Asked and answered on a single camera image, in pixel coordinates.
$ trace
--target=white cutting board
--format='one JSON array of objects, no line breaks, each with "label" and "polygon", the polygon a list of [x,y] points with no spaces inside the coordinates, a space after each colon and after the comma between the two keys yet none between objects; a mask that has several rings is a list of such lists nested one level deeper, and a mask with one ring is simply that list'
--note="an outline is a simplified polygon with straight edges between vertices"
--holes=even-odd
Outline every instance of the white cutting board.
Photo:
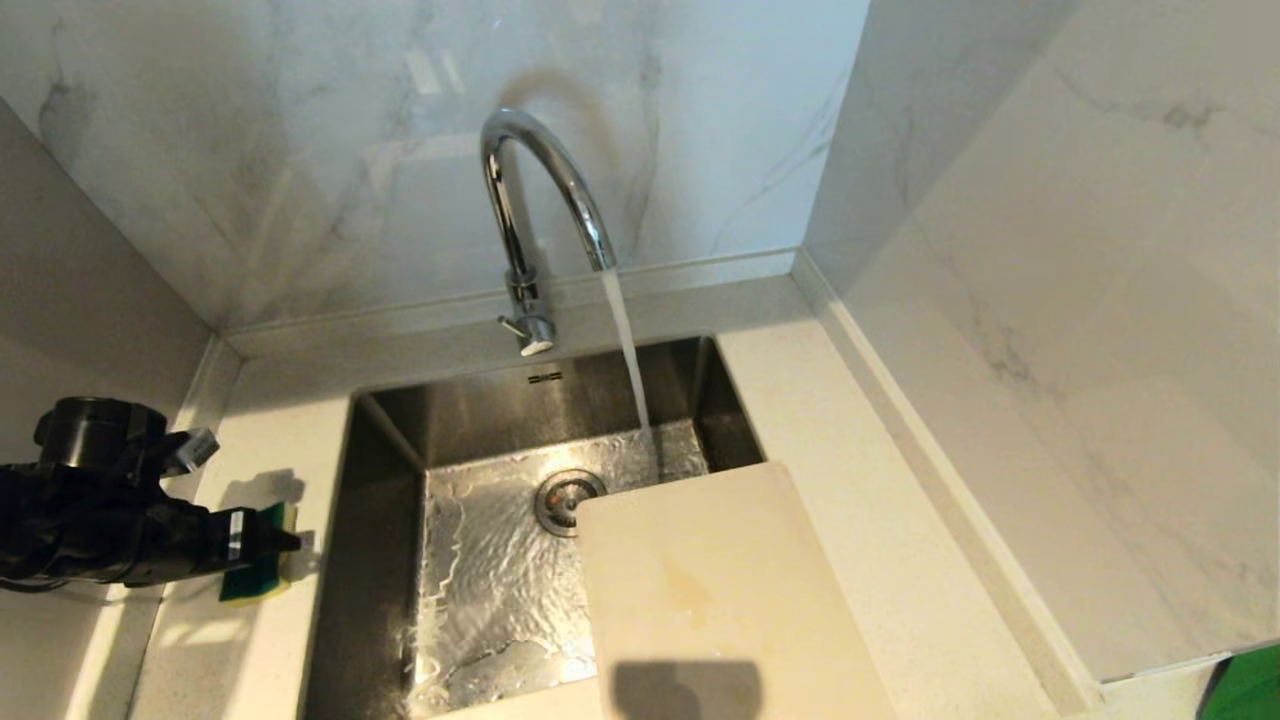
[{"label": "white cutting board", "polygon": [[783,465],[577,511],[604,717],[895,717]]}]

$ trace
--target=sink basin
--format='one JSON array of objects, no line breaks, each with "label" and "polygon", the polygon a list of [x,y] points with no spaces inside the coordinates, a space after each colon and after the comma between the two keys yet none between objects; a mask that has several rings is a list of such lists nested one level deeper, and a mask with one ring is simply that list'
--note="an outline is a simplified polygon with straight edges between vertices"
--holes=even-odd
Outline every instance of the sink basin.
[{"label": "sink basin", "polygon": [[577,503],[763,460],[712,338],[637,354],[652,432],[621,351],[357,404],[306,717],[430,717],[595,674]]}]

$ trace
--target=faucet spout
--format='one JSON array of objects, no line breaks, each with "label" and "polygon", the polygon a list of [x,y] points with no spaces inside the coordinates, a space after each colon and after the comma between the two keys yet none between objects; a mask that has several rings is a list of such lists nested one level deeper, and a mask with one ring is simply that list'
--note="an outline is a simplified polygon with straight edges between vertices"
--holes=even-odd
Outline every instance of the faucet spout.
[{"label": "faucet spout", "polygon": [[480,158],[489,200],[507,252],[507,291],[515,315],[512,319],[499,318],[499,322],[520,340],[521,355],[534,355],[554,346],[556,325],[547,318],[545,302],[538,288],[538,269],[525,258],[525,247],[516,229],[511,196],[502,172],[502,149],[508,140],[527,147],[552,177],[570,208],[591,269],[609,270],[617,265],[617,260],[604,231],[600,210],[586,188],[582,173],[552,131],[521,110],[503,108],[489,115],[480,131]]}]

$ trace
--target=drain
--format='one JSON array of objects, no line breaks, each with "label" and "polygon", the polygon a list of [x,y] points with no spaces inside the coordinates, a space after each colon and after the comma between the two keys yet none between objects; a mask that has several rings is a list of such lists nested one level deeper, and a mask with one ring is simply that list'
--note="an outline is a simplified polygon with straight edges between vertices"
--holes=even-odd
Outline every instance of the drain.
[{"label": "drain", "polygon": [[607,495],[604,482],[586,470],[563,470],[543,480],[534,497],[534,515],[544,530],[562,538],[577,536],[577,506]]}]

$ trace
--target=running water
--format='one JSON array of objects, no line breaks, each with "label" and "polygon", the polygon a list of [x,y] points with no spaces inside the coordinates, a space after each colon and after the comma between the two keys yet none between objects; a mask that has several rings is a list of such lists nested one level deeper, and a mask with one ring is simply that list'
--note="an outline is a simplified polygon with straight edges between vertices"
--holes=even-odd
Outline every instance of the running water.
[{"label": "running water", "polygon": [[636,360],[636,343],[631,337],[631,322],[622,304],[622,286],[618,284],[618,272],[614,269],[600,273],[604,279],[604,295],[613,307],[613,322],[618,325],[618,340],[622,341],[622,354],[627,357],[627,372],[631,373],[631,391],[636,396],[636,413],[640,415],[640,428],[649,429],[649,406],[644,400],[644,384],[640,383],[640,361]]}]

